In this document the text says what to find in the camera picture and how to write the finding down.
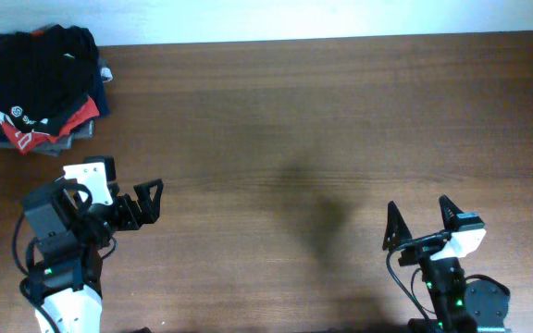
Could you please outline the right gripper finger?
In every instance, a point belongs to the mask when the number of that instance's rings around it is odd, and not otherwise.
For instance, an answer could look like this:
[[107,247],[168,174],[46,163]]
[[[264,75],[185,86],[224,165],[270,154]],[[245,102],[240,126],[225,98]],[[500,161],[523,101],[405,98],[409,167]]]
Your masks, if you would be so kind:
[[444,228],[457,231],[462,226],[459,215],[463,211],[447,195],[441,195],[439,204]]
[[394,251],[398,247],[412,241],[412,234],[403,219],[403,216],[394,201],[388,203],[388,218],[384,240],[383,251]]

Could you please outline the black Sydrogen t-shirt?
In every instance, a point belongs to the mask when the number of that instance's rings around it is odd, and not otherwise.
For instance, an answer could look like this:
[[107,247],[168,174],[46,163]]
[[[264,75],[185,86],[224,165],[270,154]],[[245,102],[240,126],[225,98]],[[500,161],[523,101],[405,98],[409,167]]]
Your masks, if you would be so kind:
[[51,123],[93,87],[98,56],[86,28],[0,34],[0,112],[21,130]]

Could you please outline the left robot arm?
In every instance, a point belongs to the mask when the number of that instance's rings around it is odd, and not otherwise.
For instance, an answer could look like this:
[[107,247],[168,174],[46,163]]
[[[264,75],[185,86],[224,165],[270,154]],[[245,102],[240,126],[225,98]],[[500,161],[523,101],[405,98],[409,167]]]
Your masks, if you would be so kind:
[[120,191],[111,155],[67,165],[64,174],[21,200],[22,219],[34,233],[16,261],[22,296],[42,332],[97,332],[101,327],[104,261],[116,250],[118,231],[154,224],[163,182],[153,179]]

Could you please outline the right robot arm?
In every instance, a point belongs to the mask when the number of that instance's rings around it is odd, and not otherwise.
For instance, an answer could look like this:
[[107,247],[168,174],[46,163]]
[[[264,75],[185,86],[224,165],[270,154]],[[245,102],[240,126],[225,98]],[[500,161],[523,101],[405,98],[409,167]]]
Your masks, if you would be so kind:
[[395,202],[387,205],[382,250],[397,286],[421,314],[406,324],[409,332],[508,332],[505,318],[511,291],[492,277],[467,275],[460,260],[476,251],[486,236],[485,222],[461,210],[448,196],[439,198],[443,229],[415,238]]

